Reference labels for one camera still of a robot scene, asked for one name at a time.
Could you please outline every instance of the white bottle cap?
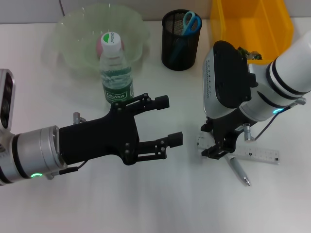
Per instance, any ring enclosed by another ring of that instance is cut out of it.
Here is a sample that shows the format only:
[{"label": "white bottle cap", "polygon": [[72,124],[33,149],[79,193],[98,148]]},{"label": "white bottle cap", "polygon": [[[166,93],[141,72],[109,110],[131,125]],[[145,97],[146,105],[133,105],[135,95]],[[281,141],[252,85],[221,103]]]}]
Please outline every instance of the white bottle cap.
[{"label": "white bottle cap", "polygon": [[102,35],[101,43],[105,56],[118,56],[118,52],[121,50],[121,38],[119,34],[114,32],[105,33]]}]

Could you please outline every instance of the scissor handle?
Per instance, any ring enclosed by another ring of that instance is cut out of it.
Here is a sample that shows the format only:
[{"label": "scissor handle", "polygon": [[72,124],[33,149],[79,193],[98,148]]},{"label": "scissor handle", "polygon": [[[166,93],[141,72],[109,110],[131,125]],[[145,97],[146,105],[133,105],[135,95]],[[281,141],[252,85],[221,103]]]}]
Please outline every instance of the scissor handle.
[{"label": "scissor handle", "polygon": [[188,27],[189,24],[187,24],[187,18],[188,18],[188,15],[191,15],[191,18],[189,20],[189,23],[191,22],[192,18],[195,17],[195,13],[193,11],[188,11],[185,15],[184,15],[184,18],[183,18],[183,26],[184,26],[184,29]]},{"label": "scissor handle", "polygon": [[[189,20],[189,23],[187,24],[187,17],[191,15],[191,18]],[[194,23],[198,21],[198,25],[196,27],[196,29],[194,31],[192,31],[192,26],[194,25]],[[200,30],[202,26],[202,21],[200,19],[199,16],[196,16],[194,12],[192,11],[188,11],[183,18],[183,31],[181,32],[181,35],[189,35],[189,34],[194,34],[197,31]]]},{"label": "scissor handle", "polygon": [[[191,29],[196,21],[198,21],[198,25],[192,31]],[[184,32],[184,35],[195,34],[197,31],[200,30],[201,26],[202,26],[202,22],[201,22],[200,17],[199,16],[192,17],[191,20],[189,21],[188,27],[186,28]]]}]

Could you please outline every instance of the scissors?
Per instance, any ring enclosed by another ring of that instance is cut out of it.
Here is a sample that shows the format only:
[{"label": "scissors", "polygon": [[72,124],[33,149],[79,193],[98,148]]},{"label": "scissors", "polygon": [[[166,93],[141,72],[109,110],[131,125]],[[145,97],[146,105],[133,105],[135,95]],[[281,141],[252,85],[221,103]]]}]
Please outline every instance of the scissors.
[{"label": "scissors", "polygon": [[[187,24],[187,18],[189,15],[191,15],[191,18],[189,20],[189,23]],[[196,21],[198,22],[197,27],[194,29],[194,31],[192,31],[191,29],[192,29],[192,27]],[[184,15],[184,18],[183,18],[183,31],[181,32],[181,35],[194,34],[198,30],[200,30],[201,26],[202,26],[202,21],[201,21],[200,17],[196,16],[195,13],[192,11],[188,11]]]},{"label": "scissors", "polygon": [[[187,24],[187,18],[188,16],[191,15],[191,18],[189,20],[189,23]],[[197,27],[192,31],[192,27],[195,24],[195,22],[197,23]],[[199,16],[196,16],[194,12],[192,11],[188,11],[183,18],[183,31],[181,32],[180,35],[191,35],[191,34],[195,34],[197,33],[197,31],[199,31],[201,29],[202,26],[202,21],[201,18]],[[171,57],[169,59],[169,63],[173,63],[177,56],[180,54],[181,50],[183,49],[183,47],[186,45],[185,40],[183,39],[177,39],[176,41],[176,45],[175,48],[171,54]]]}]

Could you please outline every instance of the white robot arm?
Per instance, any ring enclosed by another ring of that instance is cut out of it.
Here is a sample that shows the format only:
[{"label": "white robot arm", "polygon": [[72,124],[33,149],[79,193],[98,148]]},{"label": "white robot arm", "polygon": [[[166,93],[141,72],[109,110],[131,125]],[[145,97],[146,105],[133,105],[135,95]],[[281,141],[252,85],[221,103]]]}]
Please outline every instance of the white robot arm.
[{"label": "white robot arm", "polygon": [[242,132],[246,142],[261,135],[251,136],[252,125],[305,104],[303,96],[311,91],[310,61],[311,31],[268,65],[247,65],[231,44],[216,42],[203,65],[207,121],[201,127],[213,133],[216,145],[202,155],[219,159],[233,153]]}]

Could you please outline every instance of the clear bowl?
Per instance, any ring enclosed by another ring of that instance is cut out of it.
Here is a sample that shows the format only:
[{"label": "clear bowl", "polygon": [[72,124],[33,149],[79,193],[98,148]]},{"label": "clear bowl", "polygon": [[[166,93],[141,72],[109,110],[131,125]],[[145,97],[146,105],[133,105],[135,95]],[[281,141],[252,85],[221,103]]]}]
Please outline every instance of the clear bowl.
[{"label": "clear bowl", "polygon": [[149,31],[141,15],[122,5],[97,3],[82,7],[63,17],[56,25],[52,39],[54,48],[63,54],[70,68],[98,72],[96,43],[101,34],[116,32],[124,42],[129,62],[142,55]]}]

